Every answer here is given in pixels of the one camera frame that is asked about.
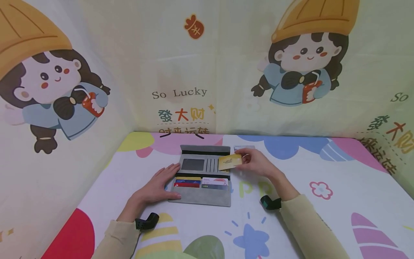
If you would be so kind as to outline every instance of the table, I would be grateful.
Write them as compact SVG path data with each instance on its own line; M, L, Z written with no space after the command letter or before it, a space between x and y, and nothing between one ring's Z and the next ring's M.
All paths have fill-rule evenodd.
M141 132L123 141L42 258L91 258L130 195L179 161L180 145L225 145L232 153L253 145L309 198L350 258L414 258L414 201L355 139ZM303 258L280 214L259 203L277 198L270 182L246 172L231 180L230 208L148 207L142 218L156 212L160 221L141 235L132 258Z

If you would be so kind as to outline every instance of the blue shirt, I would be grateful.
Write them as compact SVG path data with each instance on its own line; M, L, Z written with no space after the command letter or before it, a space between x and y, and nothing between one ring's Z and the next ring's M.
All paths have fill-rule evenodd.
M308 72L301 72L302 75L306 75ZM320 69L320 76L319 80L322 81L322 84L316 89L313 97L316 99L324 97L329 91L331 90L331 79L329 77L328 72L325 69ZM271 88L273 88L272 96L270 97L270 101L276 104L280 104L283 106L298 106L301 105L303 102L303 88L305 87L303 84L298 84L296 87L292 89L283 89L280 86L280 82L282 81L283 75L286 73L278 64L270 63L267 65L263 74L266 77L267 82L270 84Z
M89 83L80 82L87 92L96 94L96 103L100 107L108 105L108 95L99 87ZM70 97L72 91L67 92L64 96ZM75 113L72 118L64 120L60 118L53 109L53 104L33 104L23 108L24 122L44 127L44 128L61 128L65 136L72 140L87 131L97 120L92 113L86 110L82 104L75 104Z

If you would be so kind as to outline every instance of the gray wallet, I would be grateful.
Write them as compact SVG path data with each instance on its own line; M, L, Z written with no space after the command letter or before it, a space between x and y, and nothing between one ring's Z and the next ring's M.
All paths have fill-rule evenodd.
M181 194L180 200L168 200L176 203L192 203L214 206L231 206L231 181L230 173L219 171L219 157L230 154L230 147L225 146L195 146L181 145L181 168L176 177L203 177L228 179L227 190L175 186L176 178L173 179L171 191Z

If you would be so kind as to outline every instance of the card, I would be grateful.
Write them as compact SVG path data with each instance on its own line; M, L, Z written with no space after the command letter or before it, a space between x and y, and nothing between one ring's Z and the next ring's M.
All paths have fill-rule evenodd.
M228 190L228 185L214 185L214 184L202 184L201 188L207 188L207 189L216 189L216 190Z
M174 186L200 188L199 184L192 184L192 183L177 183L177 182L175 182Z
M229 180L225 178L203 177L202 184L229 185Z
M197 180L201 181L201 177L183 177L183 176L177 176L176 180Z
M219 157L219 170L234 168L237 165L241 165L241 155L232 154L224 157Z
M242 148L252 148L252 149L256 149L255 146L234 146L234 152L238 149L242 149Z
M201 180L181 180L177 179L176 183L189 183L189 184L201 184Z

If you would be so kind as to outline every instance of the beige sleeve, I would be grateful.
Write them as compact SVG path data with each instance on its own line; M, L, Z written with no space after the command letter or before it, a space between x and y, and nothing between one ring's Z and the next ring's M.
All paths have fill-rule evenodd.
M335 234L305 195L282 202L280 214L306 259L349 259Z
M135 228L135 223L111 220L92 259L129 259L139 236L140 231Z

